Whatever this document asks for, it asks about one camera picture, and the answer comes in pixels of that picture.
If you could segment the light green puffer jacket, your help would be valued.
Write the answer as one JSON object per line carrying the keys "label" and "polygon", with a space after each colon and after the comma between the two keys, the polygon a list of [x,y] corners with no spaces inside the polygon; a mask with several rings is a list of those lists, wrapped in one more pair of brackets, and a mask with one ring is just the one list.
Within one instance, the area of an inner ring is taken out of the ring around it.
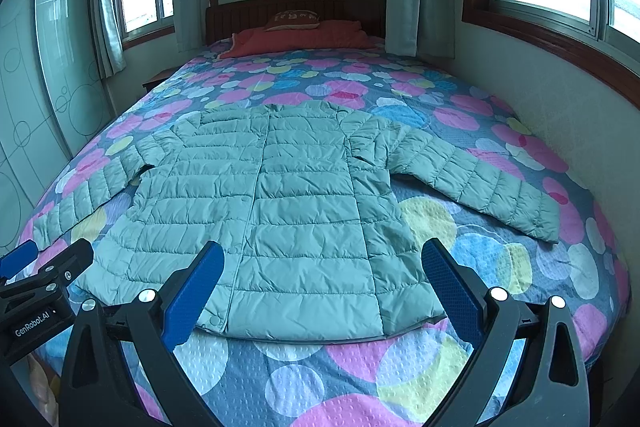
{"label": "light green puffer jacket", "polygon": [[393,337],[444,310],[390,186],[412,176],[534,239],[558,203],[436,135],[311,101],[215,108],[126,148],[32,226],[40,249],[138,182],[78,285],[107,305],[159,288],[208,242],[224,271],[198,326],[277,343]]}

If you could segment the colourful circle pattern bedspread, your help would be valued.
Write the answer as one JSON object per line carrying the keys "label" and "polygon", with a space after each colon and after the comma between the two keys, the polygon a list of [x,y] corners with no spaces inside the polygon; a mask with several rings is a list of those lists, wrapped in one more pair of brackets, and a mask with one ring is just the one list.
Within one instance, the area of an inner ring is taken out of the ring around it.
{"label": "colourful circle pattern bedspread", "polygon": [[[567,163],[500,98],[381,49],[294,51],[224,58],[206,48],[103,129],[72,160],[55,157],[21,188],[1,167],[1,246],[32,236],[35,220],[144,136],[206,108],[322,100],[410,124],[533,184],[559,204],[560,239],[539,243],[426,186],[395,180],[414,231],[434,232],[457,261],[515,297],[563,297],[588,365],[629,300],[628,274],[608,220]],[[417,426],[471,354],[448,321],[359,345],[285,346],[197,331],[176,349],[194,387],[228,426]]]}

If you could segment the white patterned wardrobe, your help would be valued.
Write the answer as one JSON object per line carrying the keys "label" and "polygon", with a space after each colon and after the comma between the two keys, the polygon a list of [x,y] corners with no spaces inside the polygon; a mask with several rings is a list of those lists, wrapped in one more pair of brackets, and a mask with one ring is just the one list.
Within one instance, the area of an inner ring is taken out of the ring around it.
{"label": "white patterned wardrobe", "polygon": [[27,235],[48,197],[101,165],[73,166],[113,116],[89,0],[1,1],[1,249]]}

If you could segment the dark wooden nightstand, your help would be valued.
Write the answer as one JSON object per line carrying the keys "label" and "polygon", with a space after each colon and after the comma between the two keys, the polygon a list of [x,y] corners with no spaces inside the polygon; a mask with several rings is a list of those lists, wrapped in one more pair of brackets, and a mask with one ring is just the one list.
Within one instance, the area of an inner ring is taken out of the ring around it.
{"label": "dark wooden nightstand", "polygon": [[169,79],[172,75],[174,75],[175,72],[178,72],[178,70],[179,70],[178,67],[161,70],[160,72],[155,74],[152,78],[142,83],[142,87],[144,88],[146,93],[149,93],[153,89],[158,87],[161,83]]}

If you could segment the dark wooden headboard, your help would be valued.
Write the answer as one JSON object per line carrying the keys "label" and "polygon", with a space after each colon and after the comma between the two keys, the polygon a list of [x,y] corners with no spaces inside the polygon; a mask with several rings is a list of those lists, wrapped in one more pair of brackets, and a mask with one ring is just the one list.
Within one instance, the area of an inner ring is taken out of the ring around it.
{"label": "dark wooden headboard", "polygon": [[206,10],[206,44],[265,26],[273,15],[286,10],[311,10],[320,20],[359,20],[369,36],[386,35],[386,0],[243,0]]}

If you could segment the brown embroidered pillow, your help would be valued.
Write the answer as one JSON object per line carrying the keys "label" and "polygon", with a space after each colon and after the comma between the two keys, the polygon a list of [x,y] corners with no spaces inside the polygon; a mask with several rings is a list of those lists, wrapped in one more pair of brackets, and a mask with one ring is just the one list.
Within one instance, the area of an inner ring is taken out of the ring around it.
{"label": "brown embroidered pillow", "polygon": [[286,10],[274,14],[265,24],[265,31],[305,30],[320,26],[320,18],[314,11]]}

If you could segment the red folded blanket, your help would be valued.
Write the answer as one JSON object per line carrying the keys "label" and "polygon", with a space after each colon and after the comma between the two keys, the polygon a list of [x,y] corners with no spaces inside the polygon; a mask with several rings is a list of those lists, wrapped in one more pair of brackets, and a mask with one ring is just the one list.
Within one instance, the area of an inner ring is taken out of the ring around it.
{"label": "red folded blanket", "polygon": [[232,46],[220,58],[308,49],[372,49],[375,41],[351,20],[326,20],[314,29],[245,29],[232,36]]}

